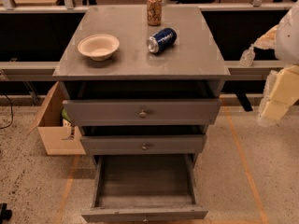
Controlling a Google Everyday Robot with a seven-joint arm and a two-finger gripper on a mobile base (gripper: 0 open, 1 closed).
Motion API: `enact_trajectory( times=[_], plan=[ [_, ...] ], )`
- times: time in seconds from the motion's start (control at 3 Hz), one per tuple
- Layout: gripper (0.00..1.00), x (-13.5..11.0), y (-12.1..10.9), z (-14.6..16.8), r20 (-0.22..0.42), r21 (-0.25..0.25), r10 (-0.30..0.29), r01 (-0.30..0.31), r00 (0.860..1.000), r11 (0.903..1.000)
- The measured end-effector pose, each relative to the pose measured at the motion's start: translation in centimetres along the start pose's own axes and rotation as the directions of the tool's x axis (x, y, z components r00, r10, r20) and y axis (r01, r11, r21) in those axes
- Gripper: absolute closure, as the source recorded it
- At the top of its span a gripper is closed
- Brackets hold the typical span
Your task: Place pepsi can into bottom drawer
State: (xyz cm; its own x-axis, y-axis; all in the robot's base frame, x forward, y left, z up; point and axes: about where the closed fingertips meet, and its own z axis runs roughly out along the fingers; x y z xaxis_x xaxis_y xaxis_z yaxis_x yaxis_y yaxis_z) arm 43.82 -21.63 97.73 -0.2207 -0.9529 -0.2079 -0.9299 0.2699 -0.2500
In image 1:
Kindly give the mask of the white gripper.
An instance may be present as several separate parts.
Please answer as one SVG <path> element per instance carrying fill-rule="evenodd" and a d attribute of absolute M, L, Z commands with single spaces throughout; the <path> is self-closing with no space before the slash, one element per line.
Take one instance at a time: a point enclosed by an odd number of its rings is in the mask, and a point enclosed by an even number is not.
<path fill-rule="evenodd" d="M 277 59 L 295 64 L 279 72 L 272 70 L 266 79 L 257 122 L 268 127 L 277 124 L 299 100 L 299 1 L 278 26 L 273 26 L 260 36 L 253 46 L 257 49 L 275 49 Z"/>

